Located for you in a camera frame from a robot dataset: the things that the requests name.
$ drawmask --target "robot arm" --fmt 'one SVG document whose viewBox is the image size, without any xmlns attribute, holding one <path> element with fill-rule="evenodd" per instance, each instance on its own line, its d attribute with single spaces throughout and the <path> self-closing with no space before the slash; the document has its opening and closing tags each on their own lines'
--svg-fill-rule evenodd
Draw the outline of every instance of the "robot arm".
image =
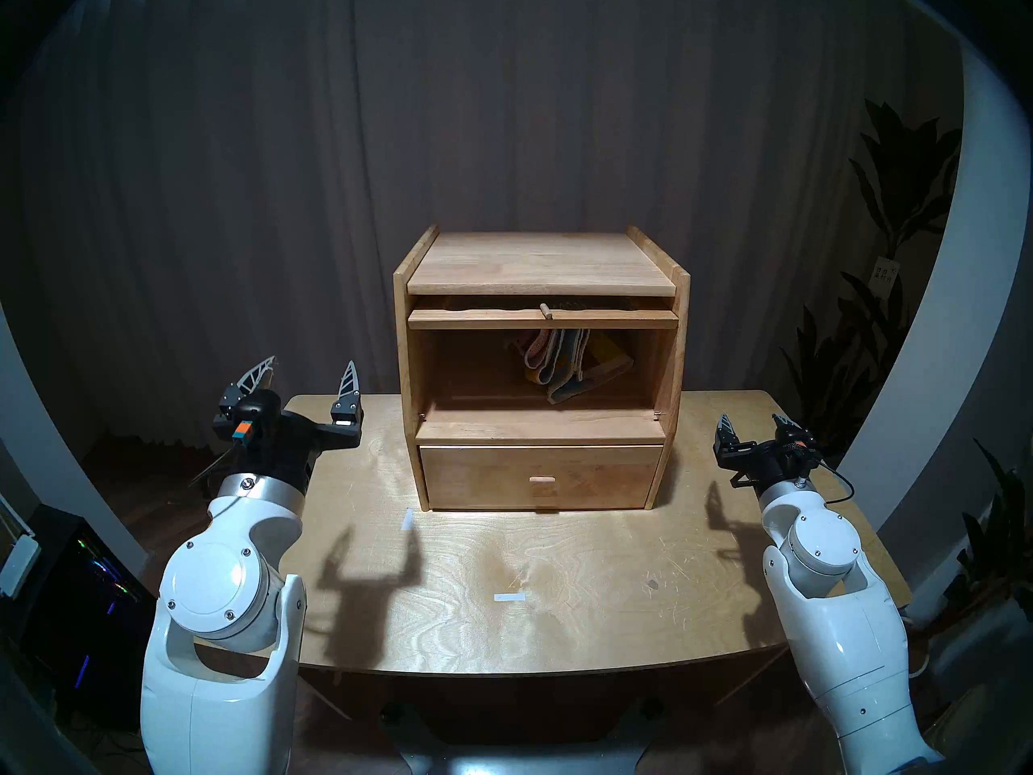
<svg viewBox="0 0 1033 775">
<path fill-rule="evenodd" d="M 722 416 L 718 465 L 752 486 L 764 530 L 764 577 L 804 685 L 839 739 L 849 775 L 883 775 L 942 761 L 918 733 L 908 691 L 907 634 L 857 531 L 829 510 L 808 475 L 814 438 L 775 416 L 773 441 L 740 442 Z M 846 593 L 825 596 L 843 581 Z"/>
<path fill-rule="evenodd" d="M 302 533 L 309 477 L 326 450 L 362 437 L 358 377 L 349 364 L 331 424 L 280 410 L 273 359 L 226 388 L 213 423 L 231 441 L 211 524 L 171 556 L 144 658 L 140 732 L 155 773 L 282 775 L 290 758 L 305 586 L 280 576 Z M 194 640 L 240 653 L 271 648 L 255 678 L 206 667 Z"/>
</svg>

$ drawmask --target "gray curtain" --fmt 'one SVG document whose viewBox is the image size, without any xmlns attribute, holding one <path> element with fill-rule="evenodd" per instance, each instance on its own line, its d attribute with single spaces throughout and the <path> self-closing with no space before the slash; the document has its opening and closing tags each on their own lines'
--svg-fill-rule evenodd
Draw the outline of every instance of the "gray curtain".
<svg viewBox="0 0 1033 775">
<path fill-rule="evenodd" d="M 432 222 L 638 224 L 692 275 L 686 386 L 784 396 L 801 306 L 877 254 L 864 97 L 960 84 L 898 0 L 79 0 L 9 115 L 89 398 L 199 445 L 270 353 L 285 398 L 350 358 L 397 391 L 390 273 Z"/>
</svg>

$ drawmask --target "cabinet top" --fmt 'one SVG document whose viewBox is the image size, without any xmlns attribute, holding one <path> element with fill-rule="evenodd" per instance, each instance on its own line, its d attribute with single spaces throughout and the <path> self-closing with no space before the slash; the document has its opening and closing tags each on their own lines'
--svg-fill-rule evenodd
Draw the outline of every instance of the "cabinet top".
<svg viewBox="0 0 1033 775">
<path fill-rule="evenodd" d="M 408 291 L 674 297 L 675 284 L 623 234 L 442 233 Z"/>
</svg>

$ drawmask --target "white panel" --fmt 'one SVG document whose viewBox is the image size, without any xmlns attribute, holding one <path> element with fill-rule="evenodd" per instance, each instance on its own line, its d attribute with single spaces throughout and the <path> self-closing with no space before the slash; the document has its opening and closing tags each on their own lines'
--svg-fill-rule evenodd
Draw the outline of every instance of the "white panel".
<svg viewBox="0 0 1033 775">
<path fill-rule="evenodd" d="M 914 484 L 965 401 L 1001 320 L 1026 231 L 1026 116 L 975 53 L 963 50 L 963 60 L 964 135 L 940 252 L 907 341 L 840 464 L 876 529 Z"/>
<path fill-rule="evenodd" d="M 65 445 L 25 371 L 0 311 L 0 437 L 39 500 L 83 517 L 137 578 L 148 555 L 119 522 Z"/>
</svg>

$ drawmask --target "wooden shelf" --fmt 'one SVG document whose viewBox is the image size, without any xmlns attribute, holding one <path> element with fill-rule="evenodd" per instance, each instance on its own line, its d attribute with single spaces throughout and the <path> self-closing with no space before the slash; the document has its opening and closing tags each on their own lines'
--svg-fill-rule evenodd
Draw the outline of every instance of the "wooden shelf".
<svg viewBox="0 0 1033 775">
<path fill-rule="evenodd" d="M 675 296 L 627 236 L 442 233 L 409 278 L 410 295 Z"/>
<path fill-rule="evenodd" d="M 570 298 L 554 298 L 552 304 Z M 658 297 L 581 299 L 585 308 L 550 306 L 549 319 L 538 301 L 527 297 L 422 297 L 409 314 L 411 330 L 521 330 L 525 328 L 598 328 L 670 330 L 678 315 Z"/>
<path fill-rule="evenodd" d="M 437 334 L 437 379 L 417 444 L 646 443 L 664 432 L 638 371 L 559 405 L 524 377 L 520 355 L 499 331 Z"/>
<path fill-rule="evenodd" d="M 689 275 L 641 230 L 434 225 L 395 271 L 394 292 L 424 510 L 653 506 L 678 427 Z M 634 365 L 552 405 L 507 340 L 582 328 L 605 331 Z"/>
</svg>

